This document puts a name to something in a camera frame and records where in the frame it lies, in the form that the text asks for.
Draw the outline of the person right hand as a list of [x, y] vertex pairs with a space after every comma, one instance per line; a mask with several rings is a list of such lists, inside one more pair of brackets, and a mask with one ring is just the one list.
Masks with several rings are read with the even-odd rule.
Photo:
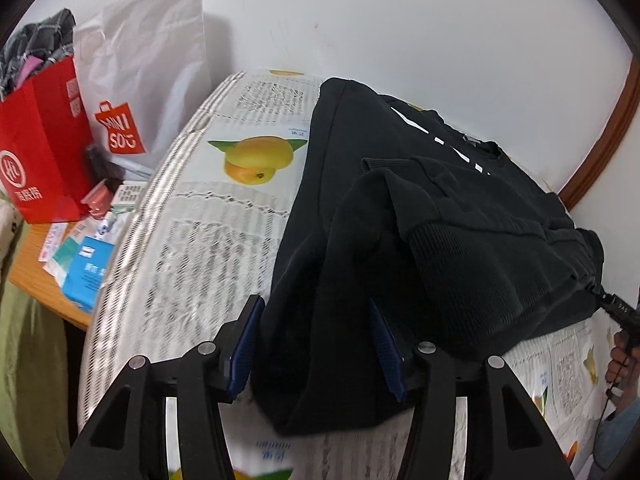
[[608, 384], [631, 387], [638, 382], [639, 347], [631, 347], [628, 340], [629, 335], [626, 330], [615, 334], [610, 362], [605, 373], [605, 381]]

